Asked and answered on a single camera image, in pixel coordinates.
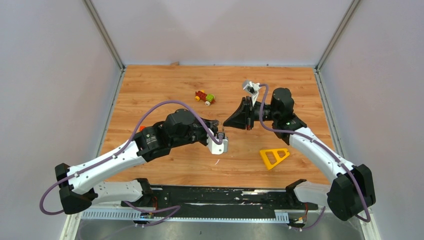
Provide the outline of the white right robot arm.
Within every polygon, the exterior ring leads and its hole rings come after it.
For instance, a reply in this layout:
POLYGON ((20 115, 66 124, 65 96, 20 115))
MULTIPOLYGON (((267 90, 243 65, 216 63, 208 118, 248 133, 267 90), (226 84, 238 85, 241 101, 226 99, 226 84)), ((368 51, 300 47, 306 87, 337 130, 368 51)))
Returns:
POLYGON ((329 208, 342 221, 357 217, 364 211, 370 222, 368 208, 376 203, 373 175, 365 164, 354 165, 325 145, 294 113, 294 99, 288 88, 276 88, 271 101, 254 101, 243 97, 237 110, 224 121, 225 127, 251 130, 255 122, 271 121, 264 129, 275 133, 287 145, 297 149, 326 176, 329 184, 300 179, 286 187, 286 204, 298 209, 304 203, 329 208))

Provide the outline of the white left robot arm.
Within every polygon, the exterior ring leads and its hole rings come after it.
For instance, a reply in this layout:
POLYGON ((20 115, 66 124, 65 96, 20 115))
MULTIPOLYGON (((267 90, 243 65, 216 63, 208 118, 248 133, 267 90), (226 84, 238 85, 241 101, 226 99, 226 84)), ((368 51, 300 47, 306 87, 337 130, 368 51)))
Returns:
POLYGON ((228 150, 228 138, 218 131, 219 121, 196 118, 187 109, 178 109, 164 121, 137 132, 131 140, 86 163, 55 167, 59 198, 67 215, 82 212, 92 205, 127 201, 149 206, 153 193, 144 178, 127 182, 106 179, 128 168, 167 156, 171 149, 201 143, 214 155, 228 150))

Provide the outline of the red lego toy car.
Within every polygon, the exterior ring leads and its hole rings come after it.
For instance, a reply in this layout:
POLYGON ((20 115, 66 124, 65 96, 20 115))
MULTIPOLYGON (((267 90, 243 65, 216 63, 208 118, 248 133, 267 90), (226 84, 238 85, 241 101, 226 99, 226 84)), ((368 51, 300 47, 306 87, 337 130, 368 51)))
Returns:
POLYGON ((216 102, 216 98, 213 94, 207 94, 204 90, 195 92, 194 99, 198 102, 202 101, 206 106, 210 106, 216 102))

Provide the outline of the yellow triangle block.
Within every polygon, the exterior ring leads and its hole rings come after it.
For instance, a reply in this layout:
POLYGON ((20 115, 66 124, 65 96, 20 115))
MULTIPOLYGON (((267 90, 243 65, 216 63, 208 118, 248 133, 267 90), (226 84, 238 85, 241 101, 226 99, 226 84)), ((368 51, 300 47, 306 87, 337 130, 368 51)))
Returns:
POLYGON ((262 149, 259 155, 268 171, 290 156, 287 148, 262 149))

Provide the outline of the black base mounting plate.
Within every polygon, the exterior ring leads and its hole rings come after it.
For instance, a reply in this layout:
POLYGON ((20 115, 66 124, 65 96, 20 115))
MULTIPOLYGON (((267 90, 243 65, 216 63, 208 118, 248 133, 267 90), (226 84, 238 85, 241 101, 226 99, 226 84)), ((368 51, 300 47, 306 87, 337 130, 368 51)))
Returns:
POLYGON ((251 188, 195 185, 149 184, 150 192, 132 202, 135 207, 167 208, 183 206, 259 206, 272 210, 318 210, 303 203, 283 188, 251 188))

